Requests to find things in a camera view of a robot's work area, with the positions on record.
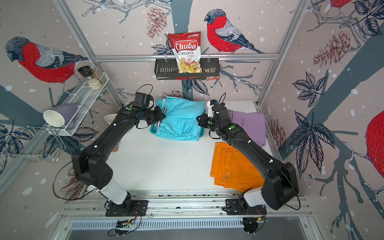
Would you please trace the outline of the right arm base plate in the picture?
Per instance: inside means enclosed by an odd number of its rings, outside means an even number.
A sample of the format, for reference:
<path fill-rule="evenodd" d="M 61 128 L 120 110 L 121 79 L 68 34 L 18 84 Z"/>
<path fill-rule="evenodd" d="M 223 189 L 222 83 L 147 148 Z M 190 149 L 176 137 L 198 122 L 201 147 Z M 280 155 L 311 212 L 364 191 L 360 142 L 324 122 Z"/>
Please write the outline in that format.
<path fill-rule="evenodd" d="M 227 215 L 266 215 L 265 205 L 250 207 L 245 201 L 240 199 L 226 199 L 226 205 L 222 208 Z"/>

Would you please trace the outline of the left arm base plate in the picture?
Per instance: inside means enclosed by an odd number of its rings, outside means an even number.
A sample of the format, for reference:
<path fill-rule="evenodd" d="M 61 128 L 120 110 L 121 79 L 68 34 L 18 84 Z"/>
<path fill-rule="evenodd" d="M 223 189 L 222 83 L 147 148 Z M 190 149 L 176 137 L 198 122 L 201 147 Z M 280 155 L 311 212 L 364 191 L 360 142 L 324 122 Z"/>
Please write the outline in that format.
<path fill-rule="evenodd" d="M 122 205 L 116 205 L 107 201 L 106 217 L 144 217 L 147 212 L 149 201 L 147 200 L 128 200 Z"/>

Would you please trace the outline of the purple pants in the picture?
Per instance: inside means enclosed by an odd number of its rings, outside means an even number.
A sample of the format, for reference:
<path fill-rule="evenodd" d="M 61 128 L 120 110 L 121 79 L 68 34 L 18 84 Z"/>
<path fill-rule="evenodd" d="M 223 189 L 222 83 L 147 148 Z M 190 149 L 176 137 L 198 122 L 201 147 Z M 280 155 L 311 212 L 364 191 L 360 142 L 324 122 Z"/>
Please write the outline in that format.
<path fill-rule="evenodd" d="M 260 147 L 265 146 L 267 138 L 266 118 L 261 113 L 244 113 L 228 110 L 232 123 L 242 127 L 248 136 Z"/>

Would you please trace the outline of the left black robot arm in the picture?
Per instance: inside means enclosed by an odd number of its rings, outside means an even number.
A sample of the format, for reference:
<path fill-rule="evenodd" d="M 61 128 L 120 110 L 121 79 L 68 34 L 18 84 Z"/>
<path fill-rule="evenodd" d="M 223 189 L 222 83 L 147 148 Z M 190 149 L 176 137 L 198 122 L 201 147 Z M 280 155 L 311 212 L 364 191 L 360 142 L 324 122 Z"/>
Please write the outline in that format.
<path fill-rule="evenodd" d="M 151 107 L 150 103 L 155 103 L 151 95 L 137 92 L 134 101 L 118 111 L 112 123 L 94 143 L 72 154 L 75 178 L 95 187 L 117 206 L 125 203 L 129 193 L 113 178 L 113 170 L 107 160 L 124 135 L 137 127 L 140 121 L 150 126 L 166 118 L 160 107 Z"/>

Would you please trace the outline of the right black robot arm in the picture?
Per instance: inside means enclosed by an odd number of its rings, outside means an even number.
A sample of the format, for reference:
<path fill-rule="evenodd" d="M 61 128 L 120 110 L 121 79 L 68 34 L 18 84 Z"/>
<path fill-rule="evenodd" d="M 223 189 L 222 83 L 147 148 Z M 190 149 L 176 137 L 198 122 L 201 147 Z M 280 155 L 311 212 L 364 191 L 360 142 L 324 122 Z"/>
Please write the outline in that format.
<path fill-rule="evenodd" d="M 211 100 L 207 102 L 207 107 L 209 113 L 197 117 L 198 125 L 215 132 L 220 140 L 242 153 L 265 180 L 262 187 L 251 191 L 257 202 L 248 203 L 248 206 L 268 205 L 278 210 L 299 196 L 296 169 L 292 164 L 275 159 L 256 144 L 240 125 L 232 123 L 225 103 Z"/>

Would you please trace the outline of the orange pants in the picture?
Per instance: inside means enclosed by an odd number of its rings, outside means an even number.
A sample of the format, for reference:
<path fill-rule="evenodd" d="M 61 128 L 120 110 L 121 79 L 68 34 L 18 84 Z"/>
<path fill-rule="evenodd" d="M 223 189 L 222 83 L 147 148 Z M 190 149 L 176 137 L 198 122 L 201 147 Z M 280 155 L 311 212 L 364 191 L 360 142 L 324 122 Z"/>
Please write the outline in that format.
<path fill-rule="evenodd" d="M 227 143 L 216 143 L 210 176 L 217 186 L 244 192 L 264 185 L 258 169 Z"/>

